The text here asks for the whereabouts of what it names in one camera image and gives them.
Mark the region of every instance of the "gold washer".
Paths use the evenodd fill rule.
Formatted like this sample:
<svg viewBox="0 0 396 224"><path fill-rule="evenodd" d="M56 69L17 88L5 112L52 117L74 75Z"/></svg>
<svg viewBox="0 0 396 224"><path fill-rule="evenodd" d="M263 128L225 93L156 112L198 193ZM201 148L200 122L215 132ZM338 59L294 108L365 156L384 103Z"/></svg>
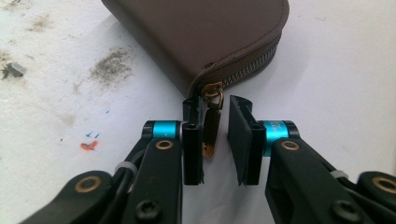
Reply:
<svg viewBox="0 0 396 224"><path fill-rule="evenodd" d="M162 140L162 141L159 141L157 144L155 144L155 147L160 149L160 150L166 150L166 149L169 149L169 148L173 147L173 142L168 141L168 140Z"/></svg>
<svg viewBox="0 0 396 224"><path fill-rule="evenodd" d="M291 141L283 141L280 145L283 148L287 149L287 150L298 150L298 149L300 149L300 146L297 143L291 142Z"/></svg>
<svg viewBox="0 0 396 224"><path fill-rule="evenodd" d="M87 188L84 188L84 187L82 186L82 184L83 184L85 181L87 181L87 180L93 180L93 181L94 181L94 182L93 182L93 185L92 185L92 186L89 186L89 187L87 187ZM76 184L76 191L77 191L78 193L88 193L88 192L93 191L94 189L97 189L97 188L100 186L101 183L102 183L102 180L99 178L99 176L97 176L97 175L90 175L90 176L87 176L87 177L84 177L84 178L80 179L80 180L77 182L77 184Z"/></svg>
<svg viewBox="0 0 396 224"><path fill-rule="evenodd" d="M393 185L393 189L387 188L384 185L381 184L381 182L387 182L391 185ZM390 179L387 179L385 177L382 176L376 176L373 178L373 183L374 185L376 185L379 189L382 189L388 193L392 193L392 194L396 194L396 182Z"/></svg>

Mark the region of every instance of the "metal zipper teeth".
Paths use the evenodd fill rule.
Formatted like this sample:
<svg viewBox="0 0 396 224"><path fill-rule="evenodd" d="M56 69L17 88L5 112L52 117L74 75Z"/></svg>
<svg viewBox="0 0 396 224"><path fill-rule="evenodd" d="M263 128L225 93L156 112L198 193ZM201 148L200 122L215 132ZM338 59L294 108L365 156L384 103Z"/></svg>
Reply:
<svg viewBox="0 0 396 224"><path fill-rule="evenodd" d="M276 47L277 47L277 44L279 43L279 40L280 39L278 39L276 41L276 43L270 49L268 49L262 56L260 56L256 60L254 60L252 63L250 63L249 65L240 69L236 73L224 78L222 80L222 88L226 88L226 87L230 86L231 84L238 81L239 79L241 79L241 78L245 77L246 75L250 74L251 72L257 70L257 68L259 68L260 66L265 65L272 58L272 56L275 54Z"/></svg>

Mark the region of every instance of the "black plastic linkage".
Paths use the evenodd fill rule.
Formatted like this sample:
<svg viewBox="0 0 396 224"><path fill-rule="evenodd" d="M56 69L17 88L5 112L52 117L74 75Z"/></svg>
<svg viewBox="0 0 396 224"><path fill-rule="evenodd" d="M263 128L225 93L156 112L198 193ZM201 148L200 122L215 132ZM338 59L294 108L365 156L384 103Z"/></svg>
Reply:
<svg viewBox="0 0 396 224"><path fill-rule="evenodd" d="M89 171L69 180L55 199L23 224L97 223L111 189L111 175Z"/></svg>
<svg viewBox="0 0 396 224"><path fill-rule="evenodd" d="M352 196L376 223L396 223L395 176L364 172L359 176L356 191Z"/></svg>
<svg viewBox="0 0 396 224"><path fill-rule="evenodd" d="M204 101L192 97L183 102L182 144L184 184L198 185L204 182L202 138L204 126Z"/></svg>
<svg viewBox="0 0 396 224"><path fill-rule="evenodd" d="M266 145L265 127L251 115L253 104L231 96L228 141L238 175L238 183L258 185L262 154Z"/></svg>
<svg viewBox="0 0 396 224"><path fill-rule="evenodd" d="M274 142L265 195L276 223L374 223L302 139Z"/></svg>
<svg viewBox="0 0 396 224"><path fill-rule="evenodd" d="M181 187L179 141L154 138L146 149L121 223L180 223Z"/></svg>

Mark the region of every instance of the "dark stain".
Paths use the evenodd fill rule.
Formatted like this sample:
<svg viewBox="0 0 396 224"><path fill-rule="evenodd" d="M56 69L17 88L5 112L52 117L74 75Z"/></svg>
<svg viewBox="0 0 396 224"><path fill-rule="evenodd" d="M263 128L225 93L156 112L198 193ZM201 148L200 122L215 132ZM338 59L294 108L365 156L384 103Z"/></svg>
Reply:
<svg viewBox="0 0 396 224"><path fill-rule="evenodd" d="M28 58L28 59L35 60L35 57L33 57L32 55L26 54L25 56L26 56L26 58Z"/></svg>
<svg viewBox="0 0 396 224"><path fill-rule="evenodd" d="M7 61L11 61L11 56L7 51L0 49L0 63L6 63Z"/></svg>
<svg viewBox="0 0 396 224"><path fill-rule="evenodd" d="M50 20L50 15L46 16L39 16L33 20L33 24L28 31L41 33L44 32L46 29L51 28L52 21Z"/></svg>
<svg viewBox="0 0 396 224"><path fill-rule="evenodd" d="M56 117L65 125L72 127L76 121L76 116L69 114L55 114Z"/></svg>
<svg viewBox="0 0 396 224"><path fill-rule="evenodd" d="M70 37L70 38L73 38L73 39L78 39L78 37L76 37L76 36L74 36L74 35L69 35L69 37Z"/></svg>
<svg viewBox="0 0 396 224"><path fill-rule="evenodd" d="M326 17L323 18L315 17L315 19L317 19L318 21L326 21Z"/></svg>
<svg viewBox="0 0 396 224"><path fill-rule="evenodd" d="M15 46L15 45L17 45L17 41L14 40L14 39L11 39L11 40L8 41L8 44L9 44L9 45L14 45L14 46Z"/></svg>
<svg viewBox="0 0 396 224"><path fill-rule="evenodd" d="M80 84L74 84L74 86L73 86L74 93L79 93L79 91L78 91L79 85L81 85L81 83Z"/></svg>
<svg viewBox="0 0 396 224"><path fill-rule="evenodd" d="M32 2L30 0L13 0L9 2L3 9L8 11L16 11L22 9L29 9L32 7Z"/></svg>
<svg viewBox="0 0 396 224"><path fill-rule="evenodd" d="M23 77L26 73L26 68L22 67L18 63L8 63L6 66L3 66L3 78L7 78L8 76L12 75L14 77Z"/></svg>
<svg viewBox="0 0 396 224"><path fill-rule="evenodd" d="M115 49L91 69L91 77L107 85L126 78L131 75L131 73L126 73L131 71L131 68L126 65L129 59L131 56L127 50Z"/></svg>

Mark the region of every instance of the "screw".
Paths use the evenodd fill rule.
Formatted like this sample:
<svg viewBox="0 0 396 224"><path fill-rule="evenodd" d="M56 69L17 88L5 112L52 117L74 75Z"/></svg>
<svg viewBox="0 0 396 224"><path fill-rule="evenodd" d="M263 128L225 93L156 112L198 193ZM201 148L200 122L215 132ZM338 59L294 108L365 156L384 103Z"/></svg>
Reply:
<svg viewBox="0 0 396 224"><path fill-rule="evenodd" d="M161 215L161 207L152 200L140 202L136 207L136 218L142 222L150 223L158 221Z"/></svg>
<svg viewBox="0 0 396 224"><path fill-rule="evenodd" d="M348 223L361 223L362 217L358 208L348 202L337 200L332 204L332 211L334 214Z"/></svg>
<svg viewBox="0 0 396 224"><path fill-rule="evenodd" d="M376 176L373 178L373 183L376 187L386 191L387 193L396 194L396 182L391 179L383 176Z"/></svg>
<svg viewBox="0 0 396 224"><path fill-rule="evenodd" d="M300 149L300 146L297 143L291 141L283 141L280 145L287 150L294 151Z"/></svg>
<svg viewBox="0 0 396 224"><path fill-rule="evenodd" d="M93 191L94 189L97 189L101 185L101 183L102 180L99 176L90 175L80 179L75 186L75 190L78 193L88 193Z"/></svg>
<svg viewBox="0 0 396 224"><path fill-rule="evenodd" d="M162 141L158 142L157 144L155 144L155 147L158 149L161 149L161 150L169 149L172 146L173 146L173 143L168 140L162 140Z"/></svg>

